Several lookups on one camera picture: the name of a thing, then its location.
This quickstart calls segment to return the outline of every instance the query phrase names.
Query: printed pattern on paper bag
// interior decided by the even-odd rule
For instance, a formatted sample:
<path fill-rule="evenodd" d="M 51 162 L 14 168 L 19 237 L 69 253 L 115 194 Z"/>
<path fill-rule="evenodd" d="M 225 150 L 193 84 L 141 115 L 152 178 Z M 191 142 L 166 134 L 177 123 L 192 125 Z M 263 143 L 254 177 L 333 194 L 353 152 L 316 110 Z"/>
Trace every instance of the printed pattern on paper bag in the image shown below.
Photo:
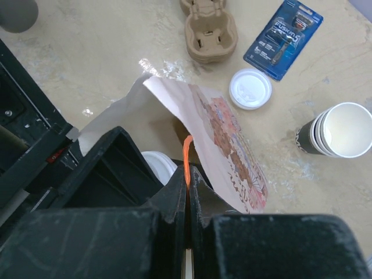
<path fill-rule="evenodd" d="M 208 136 L 218 147 L 221 160 L 247 213 L 262 212 L 268 191 L 262 170 L 255 162 L 241 128 L 227 101 L 221 96 L 209 100 L 197 85 L 189 85 Z"/>

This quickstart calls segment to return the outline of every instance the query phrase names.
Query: orange strap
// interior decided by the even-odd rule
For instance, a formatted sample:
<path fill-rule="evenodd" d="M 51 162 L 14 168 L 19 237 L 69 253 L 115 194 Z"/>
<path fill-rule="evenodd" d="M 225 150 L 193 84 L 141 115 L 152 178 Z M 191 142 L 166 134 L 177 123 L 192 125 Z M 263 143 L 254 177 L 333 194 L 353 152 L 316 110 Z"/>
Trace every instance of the orange strap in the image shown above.
<path fill-rule="evenodd" d="M 190 165 L 188 163 L 188 152 L 190 150 L 190 144 L 194 139 L 189 135 L 184 141 L 183 155 L 184 155 L 184 169 L 185 169 L 185 180 L 187 185 L 187 190 L 190 188 L 191 175 L 190 175 Z"/>

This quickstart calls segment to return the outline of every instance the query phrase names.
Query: gray object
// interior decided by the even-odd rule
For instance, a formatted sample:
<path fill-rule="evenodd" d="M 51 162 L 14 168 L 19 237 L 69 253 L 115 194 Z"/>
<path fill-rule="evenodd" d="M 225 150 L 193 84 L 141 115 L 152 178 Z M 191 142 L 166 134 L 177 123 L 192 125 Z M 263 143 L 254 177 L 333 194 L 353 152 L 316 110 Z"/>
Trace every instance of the gray object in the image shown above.
<path fill-rule="evenodd" d="M 11 33 L 21 33 L 37 20 L 35 0 L 0 0 L 0 26 Z"/>
<path fill-rule="evenodd" d="M 350 3 L 372 22 L 372 1 L 371 0 L 350 0 Z"/>
<path fill-rule="evenodd" d="M 372 255 L 367 260 L 367 265 L 368 265 L 368 268 L 369 268 L 370 272 L 372 273 Z"/>

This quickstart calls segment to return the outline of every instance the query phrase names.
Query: razor package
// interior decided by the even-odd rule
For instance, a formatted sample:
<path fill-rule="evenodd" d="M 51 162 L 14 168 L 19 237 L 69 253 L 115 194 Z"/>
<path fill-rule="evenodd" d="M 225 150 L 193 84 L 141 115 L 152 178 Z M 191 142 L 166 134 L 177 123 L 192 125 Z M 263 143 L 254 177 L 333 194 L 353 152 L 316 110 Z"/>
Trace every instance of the razor package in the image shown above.
<path fill-rule="evenodd" d="M 244 60 L 280 81 L 322 21 L 322 16 L 304 4 L 285 0 Z"/>

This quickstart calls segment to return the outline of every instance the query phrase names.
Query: cup rim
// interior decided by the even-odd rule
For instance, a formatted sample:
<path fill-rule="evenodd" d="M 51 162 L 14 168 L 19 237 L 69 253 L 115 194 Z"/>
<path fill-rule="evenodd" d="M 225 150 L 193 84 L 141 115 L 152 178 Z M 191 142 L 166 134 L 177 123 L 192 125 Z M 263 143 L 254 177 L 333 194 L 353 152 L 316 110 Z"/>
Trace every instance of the cup rim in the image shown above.
<path fill-rule="evenodd" d="M 315 140 L 317 144 L 319 145 L 319 147 L 327 154 L 327 156 L 332 157 L 332 158 L 338 158 L 339 156 L 337 156 L 336 154 L 332 153 L 330 150 L 327 149 L 327 147 L 324 145 L 323 139 L 321 138 L 321 132 L 320 132 L 321 123 L 322 123 L 322 120 L 324 119 L 324 116 L 326 115 L 328 111 L 329 109 L 321 113 L 317 123 L 315 124 Z"/>
<path fill-rule="evenodd" d="M 328 120 L 328 118 L 329 118 L 331 112 L 332 112 L 333 110 L 335 110 L 336 108 L 338 108 L 338 107 L 340 107 L 340 106 L 344 106 L 344 105 L 355 105 L 355 106 L 358 106 L 359 108 L 363 109 L 363 110 L 364 110 L 364 111 L 365 111 L 365 112 L 370 116 L 370 119 L 371 119 L 371 121 L 372 121 L 372 114 L 371 114 L 371 113 L 370 113 L 370 112 L 369 112 L 369 111 L 368 111 L 364 106 L 359 105 L 358 103 L 354 103 L 354 102 L 343 102 L 343 103 L 339 103 L 338 105 L 335 105 L 335 106 L 331 107 L 331 108 L 329 109 L 329 111 L 327 112 L 327 114 L 326 114 L 326 115 L 324 116 L 324 118 L 323 118 L 323 122 L 321 123 L 321 136 L 322 136 L 322 138 L 325 139 L 324 134 L 326 133 L 326 122 L 327 122 L 327 120 Z M 340 153 L 334 151 L 334 150 L 329 146 L 329 144 L 327 143 L 326 140 L 323 141 L 323 144 L 324 144 L 324 145 L 325 145 L 329 150 L 331 150 L 333 153 L 335 153 L 337 156 L 339 156 L 340 158 L 347 158 L 347 159 L 352 159 L 352 158 L 360 157 L 360 156 L 366 154 L 366 153 L 368 152 L 368 150 L 370 150 L 371 147 L 372 147 L 372 141 L 371 141 L 371 143 L 370 143 L 370 145 L 368 146 L 368 148 L 366 148 L 363 152 L 361 152 L 361 153 L 359 153 L 359 154 L 357 154 L 357 155 L 353 155 L 353 156 L 345 156 L 345 155 L 342 155 L 342 154 L 340 154 Z"/>

